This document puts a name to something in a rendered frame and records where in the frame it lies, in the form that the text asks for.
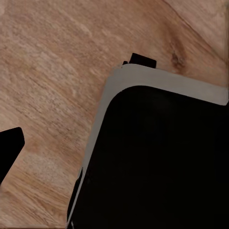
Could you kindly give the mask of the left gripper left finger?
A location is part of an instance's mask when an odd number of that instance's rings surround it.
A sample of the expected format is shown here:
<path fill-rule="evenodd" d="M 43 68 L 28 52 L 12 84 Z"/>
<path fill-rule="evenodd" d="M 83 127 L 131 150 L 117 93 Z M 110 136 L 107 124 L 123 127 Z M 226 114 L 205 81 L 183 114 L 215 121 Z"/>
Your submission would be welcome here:
<path fill-rule="evenodd" d="M 0 184 L 25 144 L 22 129 L 0 132 Z"/>

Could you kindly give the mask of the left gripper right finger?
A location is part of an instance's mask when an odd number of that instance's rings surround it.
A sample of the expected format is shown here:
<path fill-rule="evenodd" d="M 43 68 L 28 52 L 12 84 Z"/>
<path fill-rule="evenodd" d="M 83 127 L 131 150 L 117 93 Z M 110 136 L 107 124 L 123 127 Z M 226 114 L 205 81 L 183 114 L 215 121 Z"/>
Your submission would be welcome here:
<path fill-rule="evenodd" d="M 229 165 L 229 129 L 218 127 L 215 133 L 214 144 Z"/>

